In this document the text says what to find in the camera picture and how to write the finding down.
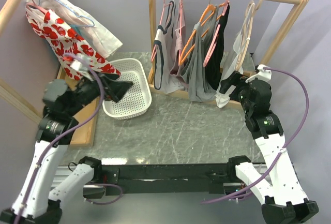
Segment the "mauve pink tank top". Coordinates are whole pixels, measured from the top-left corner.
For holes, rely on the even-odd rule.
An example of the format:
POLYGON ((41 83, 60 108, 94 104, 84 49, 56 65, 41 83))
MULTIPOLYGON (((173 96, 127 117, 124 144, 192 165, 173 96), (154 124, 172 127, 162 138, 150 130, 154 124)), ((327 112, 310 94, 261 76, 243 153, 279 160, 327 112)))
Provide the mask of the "mauve pink tank top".
POLYGON ((185 12, 184 7, 181 2, 179 2, 177 17, 174 22, 173 28, 173 39, 171 44, 171 69, 170 75, 176 78, 182 85, 183 88, 188 88, 188 84, 180 76, 180 71, 183 69, 184 65, 179 65, 179 57, 184 48, 184 42, 186 38, 186 23, 185 23, 185 12))

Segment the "white navy tank top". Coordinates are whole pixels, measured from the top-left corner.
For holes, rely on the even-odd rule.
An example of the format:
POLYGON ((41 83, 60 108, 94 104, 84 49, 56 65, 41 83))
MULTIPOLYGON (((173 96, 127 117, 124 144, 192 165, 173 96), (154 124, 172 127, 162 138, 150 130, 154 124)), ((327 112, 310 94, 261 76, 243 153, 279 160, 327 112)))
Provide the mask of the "white navy tank top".
POLYGON ((175 11, 176 3, 170 1, 165 24, 158 25, 154 40, 154 45, 156 45, 154 88, 165 94, 180 89, 179 81, 170 75, 170 70, 174 65, 171 46, 173 44, 175 11))

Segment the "thin pink wire hanger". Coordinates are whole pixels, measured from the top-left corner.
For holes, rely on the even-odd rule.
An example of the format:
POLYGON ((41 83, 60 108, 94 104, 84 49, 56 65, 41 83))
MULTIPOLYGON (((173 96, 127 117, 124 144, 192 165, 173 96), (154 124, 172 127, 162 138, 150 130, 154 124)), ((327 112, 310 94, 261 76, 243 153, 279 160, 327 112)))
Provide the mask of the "thin pink wire hanger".
MULTIPOLYGON (((150 28, 151 28, 151 46, 152 46, 152 55, 151 55, 151 62, 154 62, 155 56, 157 53, 157 45, 155 44, 156 34, 157 34, 157 18, 156 18, 156 0, 148 0, 149 3, 149 20, 150 20, 150 28)), ((169 4, 166 3, 166 0, 162 0, 162 12, 160 15, 159 25, 163 22, 164 11, 166 6, 169 4)))

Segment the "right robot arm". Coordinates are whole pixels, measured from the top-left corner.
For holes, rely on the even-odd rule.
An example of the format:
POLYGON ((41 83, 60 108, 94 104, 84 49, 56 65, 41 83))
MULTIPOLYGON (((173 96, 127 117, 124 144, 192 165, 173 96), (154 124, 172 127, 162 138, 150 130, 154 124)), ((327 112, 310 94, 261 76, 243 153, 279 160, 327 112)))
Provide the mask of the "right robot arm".
POLYGON ((245 124, 263 155, 267 170, 260 174, 247 156, 228 160, 227 177, 242 181, 244 192, 229 194, 242 200, 250 190, 261 203, 266 223, 305 223, 319 212, 315 201, 303 191, 292 166, 281 122, 270 110, 272 97, 269 80, 272 69, 260 65, 258 73, 245 81, 238 99, 245 113, 245 124))

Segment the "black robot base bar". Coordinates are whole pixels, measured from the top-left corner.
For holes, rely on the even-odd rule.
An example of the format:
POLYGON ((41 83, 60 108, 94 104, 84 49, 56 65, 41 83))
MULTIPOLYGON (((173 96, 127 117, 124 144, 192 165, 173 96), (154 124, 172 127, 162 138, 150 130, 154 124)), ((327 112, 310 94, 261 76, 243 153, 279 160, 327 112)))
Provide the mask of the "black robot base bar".
POLYGON ((100 160, 85 156, 79 163, 94 169, 90 184, 101 186, 107 196, 114 196, 120 192, 223 194, 225 185, 242 183, 235 175, 235 166, 248 161, 246 156, 236 156, 227 163, 102 165, 100 160))

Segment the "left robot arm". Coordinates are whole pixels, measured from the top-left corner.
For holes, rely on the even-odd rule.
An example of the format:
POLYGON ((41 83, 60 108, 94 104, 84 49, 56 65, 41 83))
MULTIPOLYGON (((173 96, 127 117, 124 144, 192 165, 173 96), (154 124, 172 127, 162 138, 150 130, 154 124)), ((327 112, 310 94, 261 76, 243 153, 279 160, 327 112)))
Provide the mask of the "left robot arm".
POLYGON ((65 180, 52 188, 74 131, 84 125, 74 116, 97 98, 119 102, 133 87, 133 82, 121 81, 116 74, 97 75, 99 80, 81 79, 75 89, 63 79, 46 86, 33 161, 17 199, 10 208, 2 210, 1 221, 59 223, 65 205, 85 184, 105 182, 101 161, 85 156, 65 180))

